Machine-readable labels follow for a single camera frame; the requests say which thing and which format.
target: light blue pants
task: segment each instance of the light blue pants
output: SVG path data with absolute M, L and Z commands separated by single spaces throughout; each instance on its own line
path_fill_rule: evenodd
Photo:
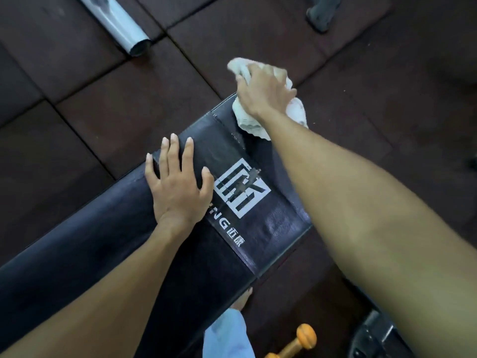
M 255 358 L 242 314 L 227 309 L 204 335 L 202 358 Z

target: metal pipe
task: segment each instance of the metal pipe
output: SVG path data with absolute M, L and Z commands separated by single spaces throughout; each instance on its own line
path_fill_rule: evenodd
M 116 0 L 80 0 L 131 56 L 147 51 L 151 39 Z

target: orange dumbbell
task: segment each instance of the orange dumbbell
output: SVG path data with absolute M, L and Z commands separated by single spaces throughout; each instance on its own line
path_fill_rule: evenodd
M 291 358 L 301 349 L 312 349 L 316 345 L 316 333 L 308 324 L 297 328 L 297 337 L 291 341 L 279 354 L 269 353 L 265 358 Z

